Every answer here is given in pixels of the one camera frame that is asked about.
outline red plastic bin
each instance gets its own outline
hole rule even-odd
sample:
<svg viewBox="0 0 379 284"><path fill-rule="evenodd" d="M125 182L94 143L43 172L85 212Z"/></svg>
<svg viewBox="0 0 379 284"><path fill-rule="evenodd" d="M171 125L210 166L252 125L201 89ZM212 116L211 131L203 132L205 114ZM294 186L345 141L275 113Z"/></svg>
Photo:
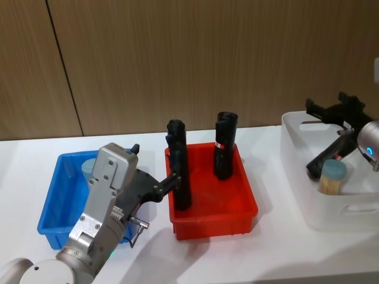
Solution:
<svg viewBox="0 0 379 284"><path fill-rule="evenodd" d="M170 220L177 240L249 233L258 213L238 148L233 150L233 175L218 180L213 173L214 143L187 145L192 206L174 209L169 194ZM169 149L165 150L167 175Z"/></svg>

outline white tabletop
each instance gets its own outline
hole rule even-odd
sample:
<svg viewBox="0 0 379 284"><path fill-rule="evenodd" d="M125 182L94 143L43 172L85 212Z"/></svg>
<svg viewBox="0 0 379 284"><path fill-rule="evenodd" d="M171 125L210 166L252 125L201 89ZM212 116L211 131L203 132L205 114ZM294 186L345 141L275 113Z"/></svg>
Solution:
<svg viewBox="0 0 379 284"><path fill-rule="evenodd" d="M379 271L376 233L323 233L306 225L280 160L280 133L280 126L237 131L259 208L250 234L179 242L166 197L141 208L149 229L133 249L118 246L94 283L238 283ZM187 143L214 137L213 130L189 131ZM17 257L54 258L57 251L38 234L37 224L57 157L110 142L139 143L139 168L165 178L164 133L0 142L0 266Z"/></svg>

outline blue plastic bin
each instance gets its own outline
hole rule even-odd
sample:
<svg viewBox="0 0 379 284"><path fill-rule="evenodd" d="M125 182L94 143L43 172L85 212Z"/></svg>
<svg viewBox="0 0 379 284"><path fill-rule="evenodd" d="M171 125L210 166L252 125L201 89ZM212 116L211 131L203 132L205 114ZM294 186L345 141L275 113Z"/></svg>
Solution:
<svg viewBox="0 0 379 284"><path fill-rule="evenodd" d="M82 174L82 163L96 158L98 151L62 154L58 157L37 230L45 235L54 250L60 250L84 211L88 185ZM132 225L125 231L133 237Z"/></svg>

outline wooden wall panel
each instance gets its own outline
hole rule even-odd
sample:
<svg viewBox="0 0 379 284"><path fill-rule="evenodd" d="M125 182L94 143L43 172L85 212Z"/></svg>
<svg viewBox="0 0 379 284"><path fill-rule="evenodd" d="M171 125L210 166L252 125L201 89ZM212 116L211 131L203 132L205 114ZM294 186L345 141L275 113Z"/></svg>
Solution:
<svg viewBox="0 0 379 284"><path fill-rule="evenodd" d="M279 124L339 90L376 114L372 0L49 0L85 135Z"/></svg>
<svg viewBox="0 0 379 284"><path fill-rule="evenodd" d="M0 1L0 140L82 135L44 0Z"/></svg>

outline white plastic bin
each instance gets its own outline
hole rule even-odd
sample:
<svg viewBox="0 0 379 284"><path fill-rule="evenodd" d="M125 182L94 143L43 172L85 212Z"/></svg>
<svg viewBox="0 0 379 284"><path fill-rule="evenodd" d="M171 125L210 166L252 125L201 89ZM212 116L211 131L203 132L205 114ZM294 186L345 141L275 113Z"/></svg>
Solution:
<svg viewBox="0 0 379 284"><path fill-rule="evenodd" d="M348 181L340 195L320 193L306 165L338 138L337 125L301 124L318 120L304 111L282 116L281 155L293 194L309 226L324 231L379 231L379 173L355 150L342 161Z"/></svg>

